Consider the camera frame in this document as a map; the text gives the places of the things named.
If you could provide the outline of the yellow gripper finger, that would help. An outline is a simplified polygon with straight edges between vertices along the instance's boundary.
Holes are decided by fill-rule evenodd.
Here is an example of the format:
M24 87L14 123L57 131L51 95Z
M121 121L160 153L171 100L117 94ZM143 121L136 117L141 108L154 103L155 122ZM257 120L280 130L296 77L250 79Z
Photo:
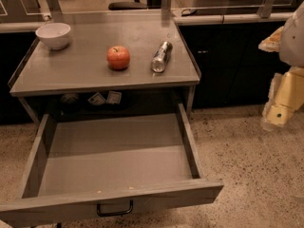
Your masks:
M266 52L279 52L282 31L283 27L278 28L270 36L262 40L258 45L258 48Z
M262 112L262 128L272 131L283 127L303 105L304 68L292 66L284 74L276 73Z

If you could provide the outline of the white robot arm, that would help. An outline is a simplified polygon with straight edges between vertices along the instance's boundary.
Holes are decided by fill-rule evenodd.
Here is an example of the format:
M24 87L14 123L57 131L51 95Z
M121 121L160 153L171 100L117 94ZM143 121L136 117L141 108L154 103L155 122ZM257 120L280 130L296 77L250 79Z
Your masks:
M304 3L258 48L277 52L280 61L290 66L286 73L275 74L262 112L261 126L272 131L283 127L304 105Z

